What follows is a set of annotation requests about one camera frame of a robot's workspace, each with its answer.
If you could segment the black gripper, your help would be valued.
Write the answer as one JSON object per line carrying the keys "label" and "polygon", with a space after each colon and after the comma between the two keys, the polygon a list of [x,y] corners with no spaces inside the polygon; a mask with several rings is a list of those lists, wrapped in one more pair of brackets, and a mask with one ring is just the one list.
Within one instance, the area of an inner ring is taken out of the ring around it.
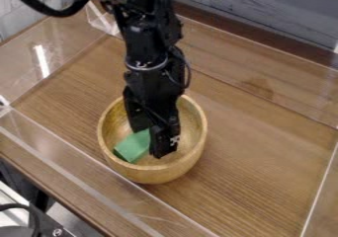
{"label": "black gripper", "polygon": [[176,100],[184,91],[184,65],[169,62],[157,68],[127,64],[124,108],[133,132],[148,127],[151,155],[161,159],[175,152],[180,139]]}

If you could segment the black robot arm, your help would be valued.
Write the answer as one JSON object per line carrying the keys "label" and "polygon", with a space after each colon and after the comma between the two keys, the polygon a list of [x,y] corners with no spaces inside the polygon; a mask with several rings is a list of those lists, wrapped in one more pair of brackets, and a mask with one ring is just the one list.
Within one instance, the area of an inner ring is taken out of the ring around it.
{"label": "black robot arm", "polygon": [[[89,0],[71,0],[59,10],[41,0],[20,0],[41,14],[64,18],[76,14]],[[124,108],[133,131],[147,130],[149,153],[161,158],[175,152],[180,136],[176,102],[188,87],[191,74],[176,43],[182,21],[171,0],[100,0],[116,21],[125,43]]]}

